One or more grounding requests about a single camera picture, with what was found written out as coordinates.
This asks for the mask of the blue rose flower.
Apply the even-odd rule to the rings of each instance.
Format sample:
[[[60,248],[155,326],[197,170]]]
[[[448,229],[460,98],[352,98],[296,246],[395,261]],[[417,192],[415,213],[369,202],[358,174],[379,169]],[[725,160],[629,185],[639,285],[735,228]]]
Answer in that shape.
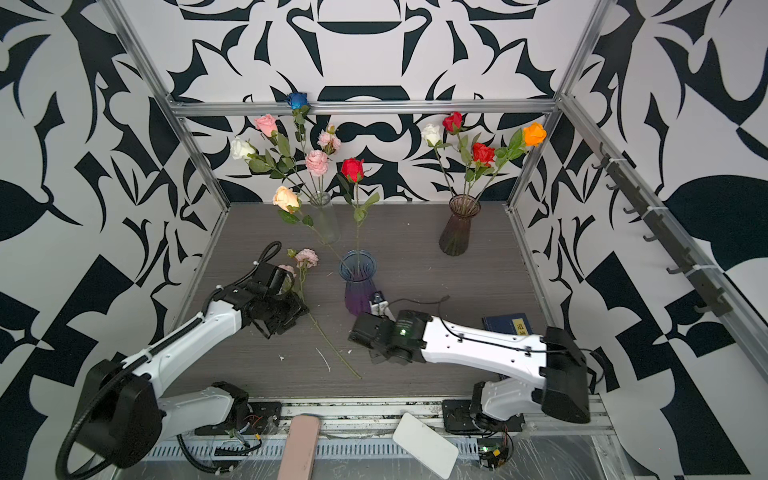
[[[291,107],[293,123],[296,128],[295,138],[300,146],[300,152],[306,155],[306,129],[305,123],[310,106],[306,93],[292,92],[287,96],[287,103]]]

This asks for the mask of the clear glass vase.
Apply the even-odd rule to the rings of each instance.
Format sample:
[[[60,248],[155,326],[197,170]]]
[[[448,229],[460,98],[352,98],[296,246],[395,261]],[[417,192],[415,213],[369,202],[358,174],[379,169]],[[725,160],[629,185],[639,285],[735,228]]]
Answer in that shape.
[[[328,245],[336,243],[341,238],[341,232],[331,196],[326,192],[316,192],[310,199],[308,209],[322,241]]]

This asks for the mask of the white rose flower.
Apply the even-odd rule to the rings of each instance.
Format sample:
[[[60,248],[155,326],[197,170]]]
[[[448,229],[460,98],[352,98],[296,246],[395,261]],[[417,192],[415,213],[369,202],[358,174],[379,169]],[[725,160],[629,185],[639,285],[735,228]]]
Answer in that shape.
[[[315,194],[299,171],[288,138],[275,131],[267,137],[269,147],[257,149],[250,141],[234,137],[230,141],[230,153],[236,160],[242,160],[252,174],[269,175],[280,180],[294,193],[301,193],[307,200],[314,200]]]
[[[456,196],[457,192],[454,189],[451,180],[449,179],[448,173],[446,171],[446,168],[444,167],[442,163],[442,156],[441,153],[448,147],[448,145],[442,140],[442,133],[440,128],[436,124],[427,123],[422,129],[421,129],[421,137],[424,140],[424,142],[433,150],[435,153],[436,161],[439,166],[439,169],[443,175],[443,179],[445,181],[446,187],[448,188],[448,191],[451,193],[452,196]]]

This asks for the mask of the maroon glass vase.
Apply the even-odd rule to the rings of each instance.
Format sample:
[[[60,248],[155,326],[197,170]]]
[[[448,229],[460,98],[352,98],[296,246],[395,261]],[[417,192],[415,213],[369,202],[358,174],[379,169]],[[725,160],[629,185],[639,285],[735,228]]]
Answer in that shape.
[[[439,247],[449,256],[464,254],[470,243],[472,220],[481,211],[479,201],[466,194],[456,195],[449,202],[451,217],[439,239]]]

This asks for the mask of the blue purple glass vase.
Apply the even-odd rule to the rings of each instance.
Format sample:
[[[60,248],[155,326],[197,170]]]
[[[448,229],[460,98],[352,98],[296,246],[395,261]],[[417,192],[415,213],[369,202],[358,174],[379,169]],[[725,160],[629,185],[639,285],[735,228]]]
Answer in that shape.
[[[377,291],[374,283],[376,271],[377,264],[366,251],[350,251],[342,258],[339,274],[346,282],[344,303],[353,316],[370,312],[370,300]]]

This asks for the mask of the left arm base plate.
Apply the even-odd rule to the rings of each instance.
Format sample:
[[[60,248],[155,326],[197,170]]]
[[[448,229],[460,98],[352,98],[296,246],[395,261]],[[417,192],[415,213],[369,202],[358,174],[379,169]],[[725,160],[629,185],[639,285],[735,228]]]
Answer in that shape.
[[[269,434],[279,426],[282,406],[280,401],[249,402],[242,414],[232,414],[224,422],[197,428],[194,433],[216,436],[237,430],[241,435]]]

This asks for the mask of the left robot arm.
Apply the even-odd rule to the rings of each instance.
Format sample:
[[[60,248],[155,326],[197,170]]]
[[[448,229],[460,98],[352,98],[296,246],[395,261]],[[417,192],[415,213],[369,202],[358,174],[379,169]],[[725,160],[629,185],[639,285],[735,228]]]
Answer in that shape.
[[[156,444],[199,428],[244,432],[248,393],[221,381],[183,395],[166,390],[199,359],[241,330],[265,339],[295,326],[308,309],[293,274],[271,264],[282,248],[271,242],[243,277],[216,287],[204,307],[161,340],[121,361],[104,360],[87,374],[71,427],[55,463],[59,479],[89,479],[109,466],[128,468]]]

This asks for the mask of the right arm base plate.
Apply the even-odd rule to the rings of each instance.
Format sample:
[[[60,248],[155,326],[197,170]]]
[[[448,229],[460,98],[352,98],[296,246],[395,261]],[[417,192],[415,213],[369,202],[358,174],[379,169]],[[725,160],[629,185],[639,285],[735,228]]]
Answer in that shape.
[[[444,429],[454,435],[488,435],[497,432],[521,432],[525,424],[522,414],[502,422],[474,411],[470,400],[446,399],[441,402]]]

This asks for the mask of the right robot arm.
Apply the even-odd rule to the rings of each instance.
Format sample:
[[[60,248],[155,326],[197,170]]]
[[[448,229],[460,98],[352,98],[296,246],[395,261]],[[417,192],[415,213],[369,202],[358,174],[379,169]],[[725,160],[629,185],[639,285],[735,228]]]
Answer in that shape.
[[[402,310],[394,319],[359,315],[348,339],[378,363],[454,364],[502,375],[473,387],[470,417],[480,429],[535,411],[572,424],[591,421],[587,359],[563,329],[503,334]]]

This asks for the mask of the large pink peony flower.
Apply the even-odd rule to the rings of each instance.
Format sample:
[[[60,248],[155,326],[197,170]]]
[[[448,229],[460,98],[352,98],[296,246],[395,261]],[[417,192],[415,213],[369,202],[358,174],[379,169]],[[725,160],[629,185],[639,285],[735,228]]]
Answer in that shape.
[[[328,155],[323,150],[313,150],[307,154],[305,165],[310,174],[311,185],[314,189],[314,202],[317,205],[322,205],[325,202],[324,177],[329,168]]]

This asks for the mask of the pink rose flower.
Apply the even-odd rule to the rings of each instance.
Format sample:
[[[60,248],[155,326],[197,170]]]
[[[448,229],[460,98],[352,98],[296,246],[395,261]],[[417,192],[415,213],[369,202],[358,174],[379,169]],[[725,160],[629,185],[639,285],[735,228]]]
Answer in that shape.
[[[267,148],[258,156],[258,160],[269,168],[270,176],[288,180],[311,200],[314,197],[312,188],[299,172],[294,149],[288,136],[280,132],[277,119],[270,114],[261,116],[256,119],[256,127],[262,137],[272,145],[272,149]]]

